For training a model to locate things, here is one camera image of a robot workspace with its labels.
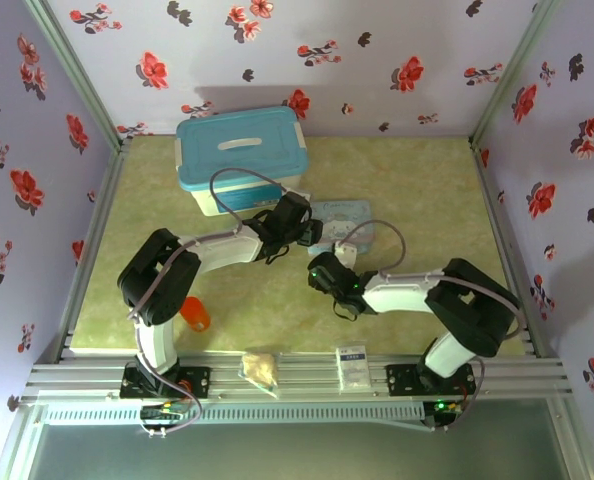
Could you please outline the light blue cartoon tin box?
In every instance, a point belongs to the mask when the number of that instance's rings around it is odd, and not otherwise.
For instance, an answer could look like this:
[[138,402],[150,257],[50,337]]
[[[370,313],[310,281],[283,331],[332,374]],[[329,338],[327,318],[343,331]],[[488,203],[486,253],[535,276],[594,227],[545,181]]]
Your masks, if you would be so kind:
[[370,203],[367,200],[322,201],[311,204],[313,218],[323,224],[320,241],[308,248],[314,257],[329,251],[335,242],[353,233],[349,243],[357,248],[359,254],[367,253],[374,240],[372,224],[360,224],[372,219]]

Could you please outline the white packet blue label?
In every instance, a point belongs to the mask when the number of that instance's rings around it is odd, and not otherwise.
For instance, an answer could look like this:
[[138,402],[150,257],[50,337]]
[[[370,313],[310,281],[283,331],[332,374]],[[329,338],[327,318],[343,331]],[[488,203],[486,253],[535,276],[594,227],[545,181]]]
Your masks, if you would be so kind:
[[336,362],[342,393],[368,391],[371,388],[371,375],[365,346],[338,347]]

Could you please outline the aluminium mounting beam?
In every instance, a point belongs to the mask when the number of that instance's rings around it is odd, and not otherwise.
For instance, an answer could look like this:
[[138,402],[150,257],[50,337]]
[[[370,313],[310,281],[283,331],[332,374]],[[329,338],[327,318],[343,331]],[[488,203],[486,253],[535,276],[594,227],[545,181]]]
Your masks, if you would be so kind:
[[[97,352],[70,353],[57,364],[31,368],[21,401],[57,400],[112,401],[119,397],[123,371],[132,353],[120,350],[109,355]],[[368,356],[371,388],[341,392],[333,353],[283,354],[277,360],[279,399],[283,402],[386,402],[386,367],[415,364],[412,355]],[[237,353],[200,352],[180,358],[183,366],[211,369],[207,400],[210,403],[262,403],[272,397],[238,376]],[[485,361],[480,400],[569,398],[572,387],[558,359],[531,356],[502,356]]]

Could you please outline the white storage box blue lid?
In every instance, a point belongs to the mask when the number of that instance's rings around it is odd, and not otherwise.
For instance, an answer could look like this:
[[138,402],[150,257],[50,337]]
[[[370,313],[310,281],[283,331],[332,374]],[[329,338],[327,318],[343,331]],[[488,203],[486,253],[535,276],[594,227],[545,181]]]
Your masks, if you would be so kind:
[[175,167],[181,189],[210,217],[270,206],[284,189],[299,190],[308,154],[293,110],[269,107],[181,122]]

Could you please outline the clear bag beige contents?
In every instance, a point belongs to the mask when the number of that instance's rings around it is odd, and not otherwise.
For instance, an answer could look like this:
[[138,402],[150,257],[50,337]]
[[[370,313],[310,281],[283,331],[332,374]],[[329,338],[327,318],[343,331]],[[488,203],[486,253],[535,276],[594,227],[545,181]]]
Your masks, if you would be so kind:
[[241,357],[239,377],[267,395],[278,397],[278,370],[272,354],[245,353]]

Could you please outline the orange plastic cup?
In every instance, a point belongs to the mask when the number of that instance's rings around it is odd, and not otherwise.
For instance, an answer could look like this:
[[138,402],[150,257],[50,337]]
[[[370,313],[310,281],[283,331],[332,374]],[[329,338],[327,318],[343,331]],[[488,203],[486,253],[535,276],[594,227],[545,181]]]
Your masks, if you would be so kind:
[[197,297],[187,297],[179,311],[192,331],[201,333],[206,331],[211,324],[211,317],[205,306]]

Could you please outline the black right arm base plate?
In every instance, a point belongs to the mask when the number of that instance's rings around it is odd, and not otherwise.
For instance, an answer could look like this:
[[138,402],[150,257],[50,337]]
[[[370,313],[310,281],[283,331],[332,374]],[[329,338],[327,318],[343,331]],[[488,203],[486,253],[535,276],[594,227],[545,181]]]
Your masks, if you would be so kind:
[[391,397],[472,395],[476,380],[470,365],[463,365],[444,378],[420,364],[391,364],[385,367]]

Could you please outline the aluminium table edge rail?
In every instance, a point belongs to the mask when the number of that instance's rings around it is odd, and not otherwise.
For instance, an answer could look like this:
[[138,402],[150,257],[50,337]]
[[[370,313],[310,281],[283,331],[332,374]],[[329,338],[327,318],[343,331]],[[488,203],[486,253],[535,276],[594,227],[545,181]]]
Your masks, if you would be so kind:
[[131,140],[122,141],[119,150],[110,158],[62,315],[59,335],[56,337],[55,353],[51,355],[52,364],[59,364],[64,358],[64,353],[70,349],[70,342],[76,329],[122,169],[130,152],[131,143]]
[[508,288],[520,301],[521,313],[523,314],[523,327],[520,337],[522,342],[526,344],[526,354],[536,358],[546,358],[548,357],[546,346],[542,341],[537,325],[534,323],[536,320],[534,317],[535,303],[531,296],[527,296],[528,284],[523,278],[523,264],[521,263],[521,258],[515,255],[512,244],[514,237],[512,231],[508,228],[507,222],[503,218],[501,204],[496,196],[498,190],[494,188],[487,178],[486,168],[481,160],[479,145],[472,137],[468,137],[467,140],[481,184],[486,209],[503,266],[504,276]]

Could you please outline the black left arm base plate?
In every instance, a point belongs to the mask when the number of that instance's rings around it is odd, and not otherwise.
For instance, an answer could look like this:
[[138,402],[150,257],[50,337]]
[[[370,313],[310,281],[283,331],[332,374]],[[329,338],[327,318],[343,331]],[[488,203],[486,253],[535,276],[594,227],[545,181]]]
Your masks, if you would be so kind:
[[[208,397],[211,369],[199,366],[173,366],[161,376],[184,391],[193,393],[198,399]],[[183,398],[177,389],[156,378],[141,364],[128,364],[123,372],[119,390],[121,399]]]

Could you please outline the aluminium frame post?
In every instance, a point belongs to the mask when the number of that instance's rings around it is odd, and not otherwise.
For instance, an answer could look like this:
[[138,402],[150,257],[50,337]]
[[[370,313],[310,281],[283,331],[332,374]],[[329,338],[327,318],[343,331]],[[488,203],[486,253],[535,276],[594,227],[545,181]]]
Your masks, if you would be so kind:
[[22,3],[52,47],[86,109],[95,120],[97,127],[111,147],[111,150],[115,153],[121,152],[124,141],[117,134],[105,105],[96,92],[71,42],[60,26],[48,0],[22,0]]
[[475,129],[468,137],[471,148],[474,148],[483,137],[486,129],[497,114],[502,101],[510,91],[513,83],[519,77],[525,63],[530,58],[532,51],[539,44],[553,15],[566,1],[567,0],[539,0],[536,3],[536,7],[531,15],[528,26],[505,67],[499,83],[486,104]]
[[592,463],[584,438],[575,425],[570,401],[551,397],[546,402],[568,480],[594,480]]
[[47,407],[22,405],[16,412],[0,458],[0,480],[28,480]]

